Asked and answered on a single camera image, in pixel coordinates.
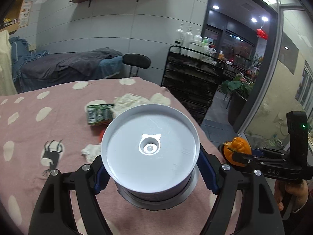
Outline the white tissue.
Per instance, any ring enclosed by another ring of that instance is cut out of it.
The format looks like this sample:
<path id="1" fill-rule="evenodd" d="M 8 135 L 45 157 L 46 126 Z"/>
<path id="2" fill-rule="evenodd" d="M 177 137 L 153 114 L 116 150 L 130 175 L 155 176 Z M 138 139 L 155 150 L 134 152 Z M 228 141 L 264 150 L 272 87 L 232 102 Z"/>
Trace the white tissue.
<path id="1" fill-rule="evenodd" d="M 87 145 L 81 150 L 81 155 L 85 157 L 87 163 L 93 163 L 97 156 L 101 155 L 101 145 Z"/>

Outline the orange peel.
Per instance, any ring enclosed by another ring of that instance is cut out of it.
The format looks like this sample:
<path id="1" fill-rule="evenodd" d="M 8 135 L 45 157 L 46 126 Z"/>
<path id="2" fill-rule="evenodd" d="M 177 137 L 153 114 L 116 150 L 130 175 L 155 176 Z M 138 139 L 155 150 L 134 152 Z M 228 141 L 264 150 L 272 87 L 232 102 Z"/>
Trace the orange peel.
<path id="1" fill-rule="evenodd" d="M 252 155 L 249 143 L 245 139 L 238 136 L 234 137 L 232 141 L 223 143 L 222 154 L 224 158 L 227 161 L 229 161 L 232 165 L 236 167 L 245 167 L 246 166 L 245 164 L 237 162 L 233 159 L 234 153 Z"/>

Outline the round white blue container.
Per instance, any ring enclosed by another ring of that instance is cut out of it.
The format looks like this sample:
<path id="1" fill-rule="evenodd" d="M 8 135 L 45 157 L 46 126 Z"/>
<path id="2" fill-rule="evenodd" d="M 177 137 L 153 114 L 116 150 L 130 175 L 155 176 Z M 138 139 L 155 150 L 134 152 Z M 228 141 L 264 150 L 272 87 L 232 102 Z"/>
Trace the round white blue container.
<path id="1" fill-rule="evenodd" d="M 194 190 L 200 139 L 194 124 L 175 108 L 147 104 L 128 109 L 107 127 L 102 163 L 119 194 L 150 211 L 173 208 Z"/>

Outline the green drink carton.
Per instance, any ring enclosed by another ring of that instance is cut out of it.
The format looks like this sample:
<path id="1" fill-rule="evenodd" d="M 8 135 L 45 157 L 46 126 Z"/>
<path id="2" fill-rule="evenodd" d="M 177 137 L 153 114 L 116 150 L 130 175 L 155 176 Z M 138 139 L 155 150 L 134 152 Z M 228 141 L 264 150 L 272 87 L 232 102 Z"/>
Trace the green drink carton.
<path id="1" fill-rule="evenodd" d="M 113 119 L 114 104 L 89 105 L 86 108 L 87 123 L 90 126 L 107 125 Z"/>

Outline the white paper bag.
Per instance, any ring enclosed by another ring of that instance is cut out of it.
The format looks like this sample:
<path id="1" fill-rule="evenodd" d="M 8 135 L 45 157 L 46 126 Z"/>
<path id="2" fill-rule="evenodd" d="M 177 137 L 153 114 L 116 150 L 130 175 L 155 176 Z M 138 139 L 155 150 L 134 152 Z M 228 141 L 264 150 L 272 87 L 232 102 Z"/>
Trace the white paper bag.
<path id="1" fill-rule="evenodd" d="M 121 97 L 115 98 L 113 104 L 113 114 L 117 117 L 118 115 L 127 111 L 130 108 L 154 103 L 144 97 L 127 93 Z"/>

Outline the pink polka dot bedsheet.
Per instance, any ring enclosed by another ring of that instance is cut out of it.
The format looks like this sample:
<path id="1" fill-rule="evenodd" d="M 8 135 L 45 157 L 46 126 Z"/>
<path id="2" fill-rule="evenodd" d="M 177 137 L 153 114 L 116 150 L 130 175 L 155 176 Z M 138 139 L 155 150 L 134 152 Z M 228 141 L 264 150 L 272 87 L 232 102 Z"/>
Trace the pink polka dot bedsheet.
<path id="1" fill-rule="evenodd" d="M 138 77 L 67 83 L 1 97 L 1 202 L 23 234 L 50 171 L 43 154 L 57 151 L 57 168 L 76 171 L 86 163 L 81 150 L 98 144 L 101 132 L 87 124 L 86 106 L 113 103 L 127 93 L 186 112 L 167 89 Z M 164 211 L 133 206 L 113 181 L 97 196 L 114 234 L 200 234 L 215 199 L 202 179 L 187 200 Z"/>

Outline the black tiered trolley cart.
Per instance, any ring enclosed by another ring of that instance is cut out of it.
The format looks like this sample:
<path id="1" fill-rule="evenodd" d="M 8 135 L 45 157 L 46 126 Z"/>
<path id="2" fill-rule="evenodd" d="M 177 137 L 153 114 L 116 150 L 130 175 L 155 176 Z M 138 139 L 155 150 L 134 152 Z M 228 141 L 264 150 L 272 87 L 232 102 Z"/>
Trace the black tiered trolley cart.
<path id="1" fill-rule="evenodd" d="M 198 125 L 205 119 L 226 63 L 190 48 L 172 45 L 167 54 L 161 86 L 187 109 Z"/>

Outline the massage bed dark blanket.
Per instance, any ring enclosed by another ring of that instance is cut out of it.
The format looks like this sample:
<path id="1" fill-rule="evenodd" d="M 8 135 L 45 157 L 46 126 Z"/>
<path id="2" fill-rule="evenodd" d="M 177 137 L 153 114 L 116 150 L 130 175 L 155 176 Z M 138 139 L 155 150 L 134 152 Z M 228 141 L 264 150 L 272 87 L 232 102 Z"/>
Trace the massage bed dark blanket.
<path id="1" fill-rule="evenodd" d="M 12 79 L 18 93 L 34 91 L 75 81 L 111 78 L 119 74 L 122 53 L 101 48 L 88 52 L 31 53 L 28 42 L 9 39 L 12 46 Z"/>

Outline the cream garment hanging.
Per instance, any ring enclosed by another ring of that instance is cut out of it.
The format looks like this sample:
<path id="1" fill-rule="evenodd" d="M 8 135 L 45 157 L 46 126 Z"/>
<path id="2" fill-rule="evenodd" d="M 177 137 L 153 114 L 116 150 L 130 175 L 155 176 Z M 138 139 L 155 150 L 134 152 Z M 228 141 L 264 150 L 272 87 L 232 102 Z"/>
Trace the cream garment hanging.
<path id="1" fill-rule="evenodd" d="M 0 89 L 1 96 L 11 96 L 17 94 L 12 80 L 12 58 L 10 35 L 7 30 L 0 34 Z"/>

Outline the white pump bottle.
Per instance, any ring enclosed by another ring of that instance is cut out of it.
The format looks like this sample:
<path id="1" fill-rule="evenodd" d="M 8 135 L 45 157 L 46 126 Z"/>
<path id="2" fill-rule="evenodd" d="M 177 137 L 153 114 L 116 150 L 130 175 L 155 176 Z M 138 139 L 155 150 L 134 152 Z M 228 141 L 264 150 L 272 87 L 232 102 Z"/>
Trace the white pump bottle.
<path id="1" fill-rule="evenodd" d="M 180 53 L 181 45 L 183 44 L 183 23 L 180 24 L 180 27 L 175 31 L 175 40 L 174 40 L 174 52 Z"/>

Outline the wooden cubby shelf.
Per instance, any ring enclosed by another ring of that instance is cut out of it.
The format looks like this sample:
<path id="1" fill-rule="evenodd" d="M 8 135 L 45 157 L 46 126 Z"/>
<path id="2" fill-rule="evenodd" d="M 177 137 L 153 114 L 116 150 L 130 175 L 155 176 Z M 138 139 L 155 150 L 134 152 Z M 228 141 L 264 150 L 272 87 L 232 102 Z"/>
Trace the wooden cubby shelf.
<path id="1" fill-rule="evenodd" d="M 19 17 L 24 0 L 15 0 L 3 23 L 1 24 L 1 32 L 7 30 L 9 34 L 17 31 L 19 28 Z"/>

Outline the wall poster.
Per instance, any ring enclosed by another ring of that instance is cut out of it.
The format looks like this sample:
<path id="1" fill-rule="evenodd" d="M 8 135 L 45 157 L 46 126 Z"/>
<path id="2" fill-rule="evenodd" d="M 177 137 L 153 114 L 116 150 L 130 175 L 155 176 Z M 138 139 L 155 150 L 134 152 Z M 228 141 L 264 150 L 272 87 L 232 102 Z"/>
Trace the wall poster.
<path id="1" fill-rule="evenodd" d="M 19 28 L 26 27 L 29 23 L 32 2 L 24 2 L 21 7 L 18 24 Z"/>

